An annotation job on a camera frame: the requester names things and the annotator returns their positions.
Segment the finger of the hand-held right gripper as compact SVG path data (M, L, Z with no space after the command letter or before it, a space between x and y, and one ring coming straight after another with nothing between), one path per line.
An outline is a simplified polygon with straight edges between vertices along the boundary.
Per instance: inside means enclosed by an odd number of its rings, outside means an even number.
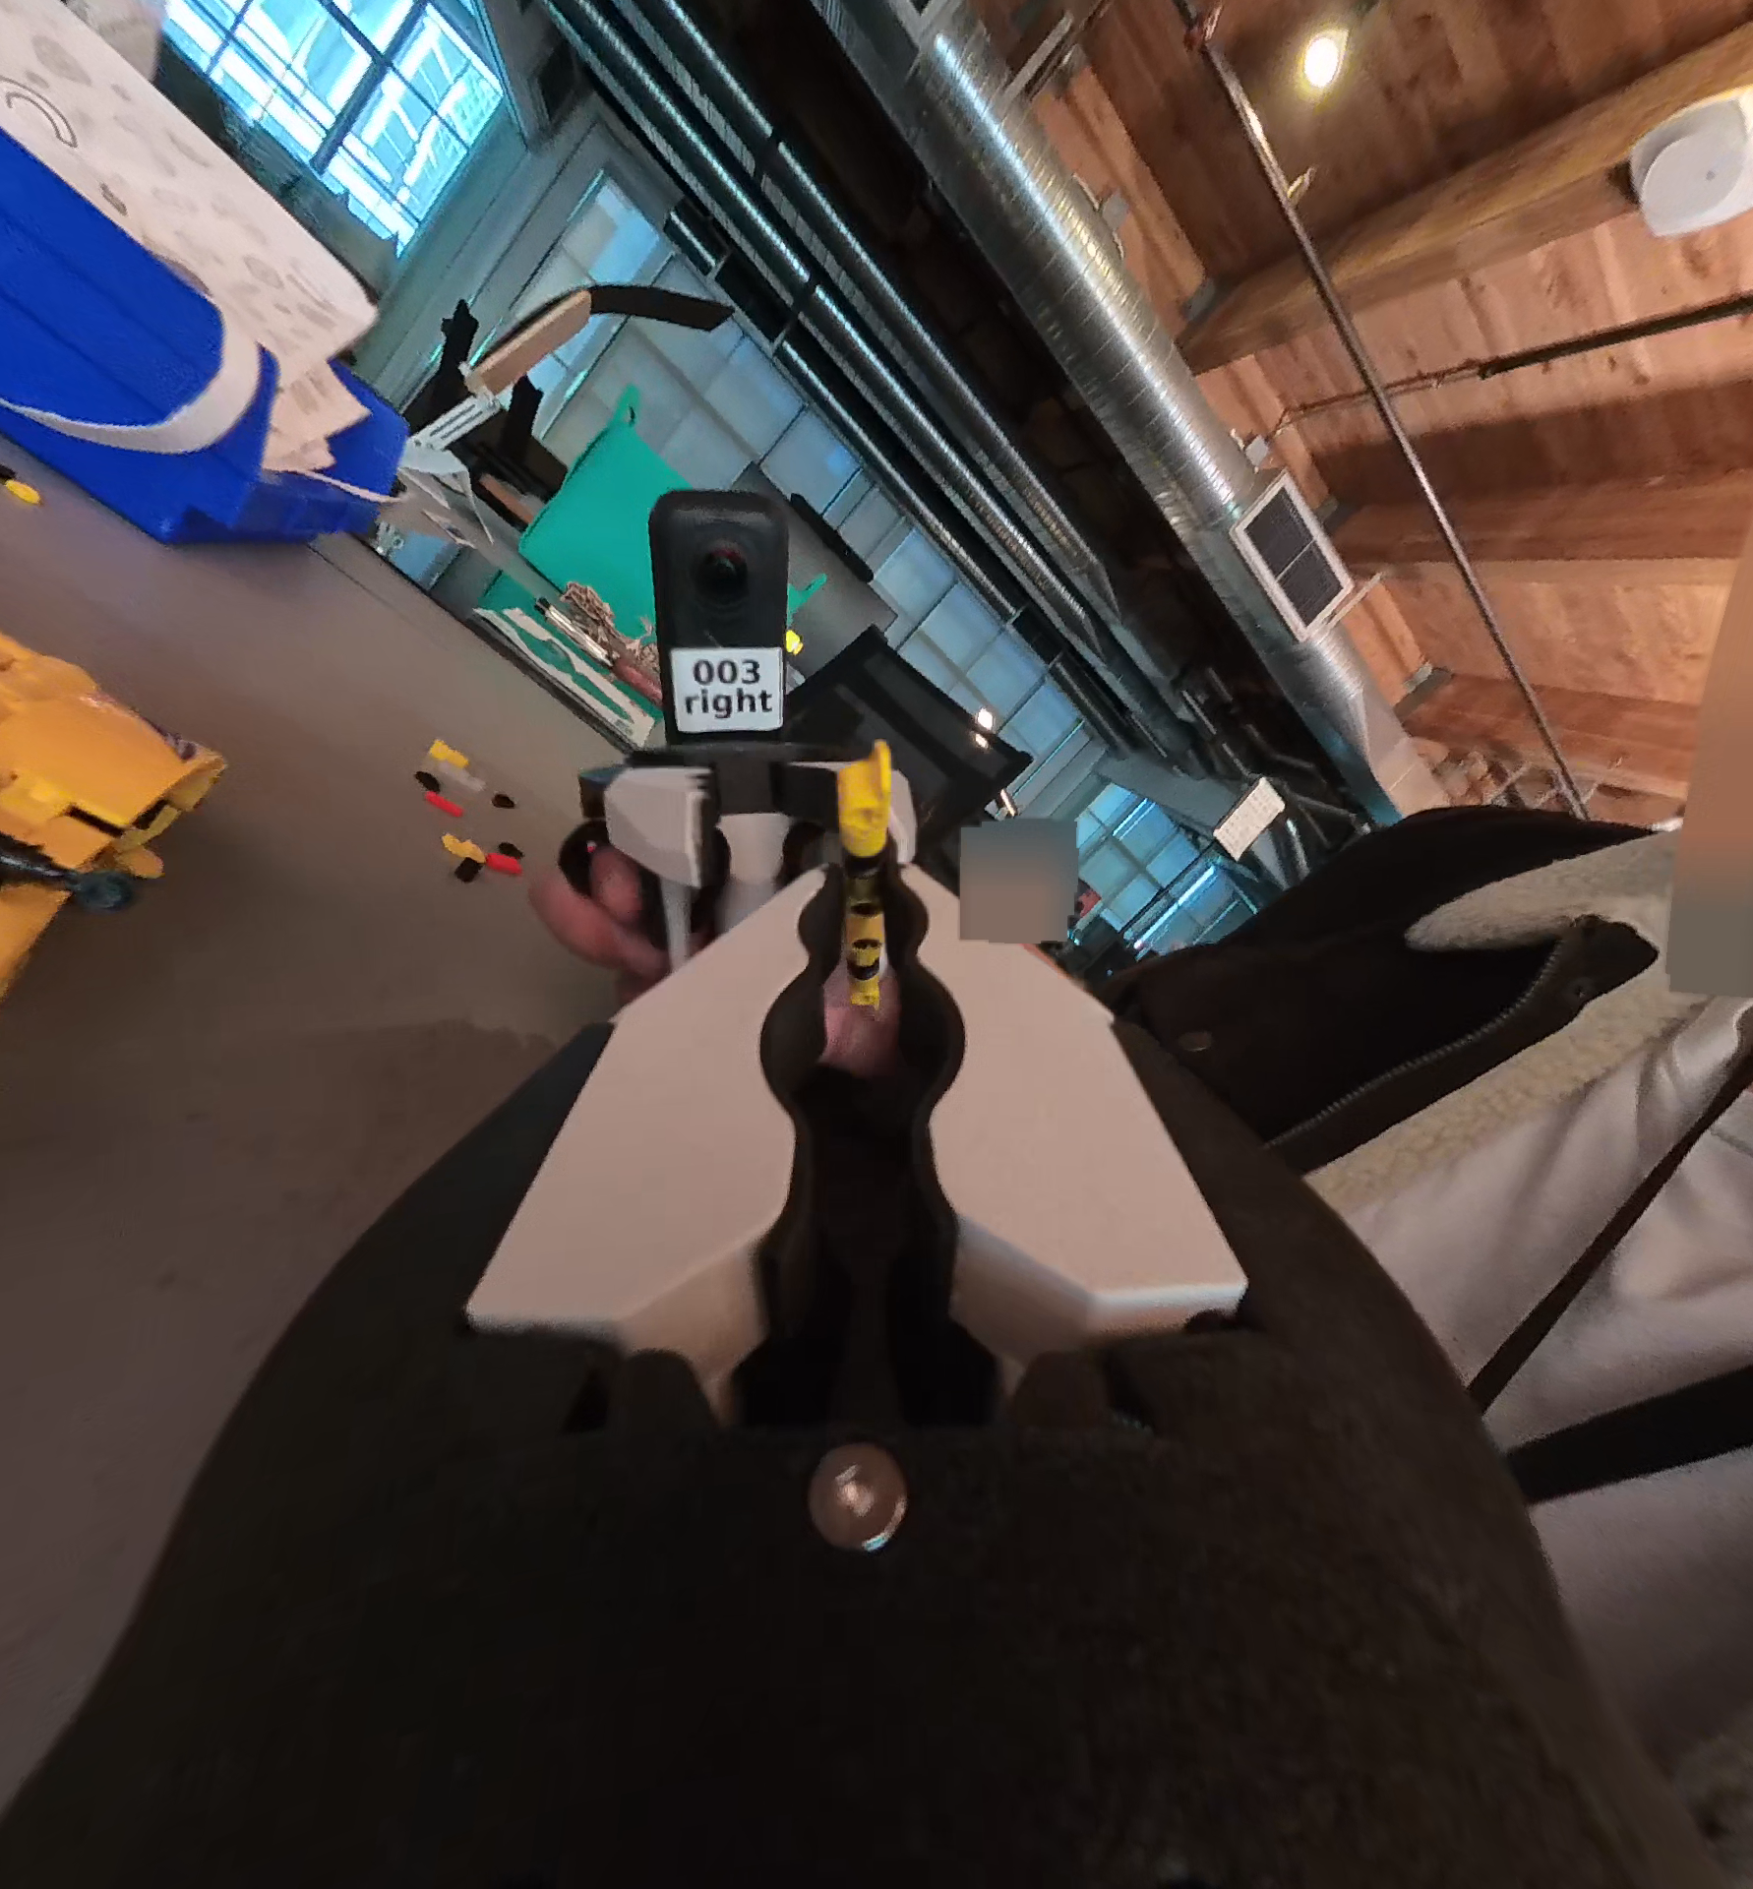
M713 899L713 946L814 870L823 825L782 814L782 809L729 809L718 814L718 842L720 842L720 886Z
M647 765L608 781L608 842L672 886L718 886L718 795L713 771Z

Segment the blue plastic bin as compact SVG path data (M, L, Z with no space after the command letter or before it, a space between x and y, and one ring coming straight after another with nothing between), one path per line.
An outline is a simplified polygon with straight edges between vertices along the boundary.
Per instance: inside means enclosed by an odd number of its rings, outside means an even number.
M336 439L330 474L274 474L258 491L258 534L317 540L317 534L365 534L388 510L395 464L406 451L406 419L345 369L350 390L365 405L365 419Z
M20 408L138 428L223 364L223 308L0 137L0 429L160 540L258 534L274 358L251 412L197 454L56 439Z

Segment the yellow brick assembly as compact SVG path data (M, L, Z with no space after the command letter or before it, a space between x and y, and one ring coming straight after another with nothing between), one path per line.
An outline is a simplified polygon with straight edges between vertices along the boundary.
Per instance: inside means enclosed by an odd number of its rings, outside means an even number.
M853 1010L884 1010L884 851L890 851L890 744L838 771L847 863L847 990Z

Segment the white vent grille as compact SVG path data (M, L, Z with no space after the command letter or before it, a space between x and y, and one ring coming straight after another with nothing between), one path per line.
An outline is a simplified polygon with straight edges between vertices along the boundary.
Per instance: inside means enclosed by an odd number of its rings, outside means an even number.
M1229 540L1263 586L1294 644L1314 644L1358 600L1358 576L1290 474L1252 493L1252 510L1229 524Z

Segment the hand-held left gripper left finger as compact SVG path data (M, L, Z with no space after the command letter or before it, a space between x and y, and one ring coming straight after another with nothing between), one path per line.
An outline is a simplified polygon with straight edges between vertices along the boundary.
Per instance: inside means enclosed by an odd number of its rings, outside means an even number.
M736 1405L768 1338L756 1255L792 1201L835 919L838 870L811 870L620 1015L464 1303L472 1329L676 1355Z

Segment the white paper strip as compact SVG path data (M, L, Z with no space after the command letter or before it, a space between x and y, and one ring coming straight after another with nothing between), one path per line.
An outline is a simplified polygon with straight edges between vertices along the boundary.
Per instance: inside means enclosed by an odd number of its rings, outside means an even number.
M75 439L75 444L107 444L107 451L134 451L134 454L197 454L197 451L223 444L251 412L258 378L262 378L262 352L223 308L223 364L210 376L210 386L190 405L181 405L176 412L138 419L138 428L69 419L69 412L44 412L44 408L20 408L20 412L56 439Z

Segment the silver ventilation duct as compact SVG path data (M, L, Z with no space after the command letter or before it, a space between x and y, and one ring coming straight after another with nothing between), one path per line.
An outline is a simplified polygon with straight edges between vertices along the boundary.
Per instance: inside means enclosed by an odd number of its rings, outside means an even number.
M1376 814L1443 809L1443 787L1339 610L1294 626L1283 590L1258 576L1243 524L1272 500L1272 485L1199 399L1087 188L1015 96L980 9L890 0L814 9L1362 807Z

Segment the black monitor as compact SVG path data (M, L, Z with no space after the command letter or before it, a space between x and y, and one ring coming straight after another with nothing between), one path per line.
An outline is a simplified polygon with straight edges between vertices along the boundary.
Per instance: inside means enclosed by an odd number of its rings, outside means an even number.
M1029 771L1029 753L962 709L880 631L785 694L785 739L847 753L884 739L926 846L982 814Z

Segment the small printed paper sheet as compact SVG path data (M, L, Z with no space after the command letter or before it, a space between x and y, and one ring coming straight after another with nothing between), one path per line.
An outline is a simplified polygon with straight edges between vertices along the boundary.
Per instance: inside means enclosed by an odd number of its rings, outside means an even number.
M274 474L330 474L336 439L365 419L336 364L281 378L268 408L262 477Z

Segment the pile of small mixed bricks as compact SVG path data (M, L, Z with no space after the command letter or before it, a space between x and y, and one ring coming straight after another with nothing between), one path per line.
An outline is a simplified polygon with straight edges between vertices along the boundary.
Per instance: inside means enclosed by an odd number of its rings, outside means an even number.
M461 886L529 877L529 851L522 851L529 801L509 787L494 771L478 771L464 744L423 739L413 765L413 801L435 825L435 846Z

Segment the white ceiling speaker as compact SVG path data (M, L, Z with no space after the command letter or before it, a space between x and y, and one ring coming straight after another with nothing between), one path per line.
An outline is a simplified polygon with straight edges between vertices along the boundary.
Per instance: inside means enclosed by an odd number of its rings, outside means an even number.
M1652 242L1688 242L1753 208L1753 88L1669 110L1632 148L1632 201Z

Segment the white shirt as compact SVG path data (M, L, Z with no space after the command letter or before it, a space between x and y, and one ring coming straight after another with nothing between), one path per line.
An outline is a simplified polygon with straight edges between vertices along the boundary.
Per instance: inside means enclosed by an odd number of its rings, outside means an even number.
M1704 1005L1541 1113L1344 1205L1472 1375L1714 1101L1750 1033ZM1753 1364L1753 1088L1688 1150L1490 1405L1499 1446ZM1568 1615L1660 1759L1753 1704L1753 1454L1540 1502Z

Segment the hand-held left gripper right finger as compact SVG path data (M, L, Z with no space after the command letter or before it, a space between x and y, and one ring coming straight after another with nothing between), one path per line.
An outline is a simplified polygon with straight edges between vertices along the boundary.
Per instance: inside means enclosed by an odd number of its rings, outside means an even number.
M866 1157L866 1409L991 1422L1045 1355L1229 1320L1245 1270L1115 1015L1029 946L884 878L905 1065Z

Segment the yellow toy brick car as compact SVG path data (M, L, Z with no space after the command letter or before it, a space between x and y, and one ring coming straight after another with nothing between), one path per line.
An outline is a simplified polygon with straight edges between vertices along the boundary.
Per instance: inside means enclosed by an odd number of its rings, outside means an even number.
M223 753L0 631L0 1005L67 911L138 904L162 877L160 842L223 771Z

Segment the teal plastic board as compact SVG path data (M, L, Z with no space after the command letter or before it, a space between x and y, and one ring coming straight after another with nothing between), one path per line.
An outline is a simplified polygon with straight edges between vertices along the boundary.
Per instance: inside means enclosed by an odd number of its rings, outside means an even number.
M641 390L630 386L601 439L570 461L560 493L521 534L536 572L536 600L592 590L620 638L641 644L651 626L651 510L689 477L641 439Z

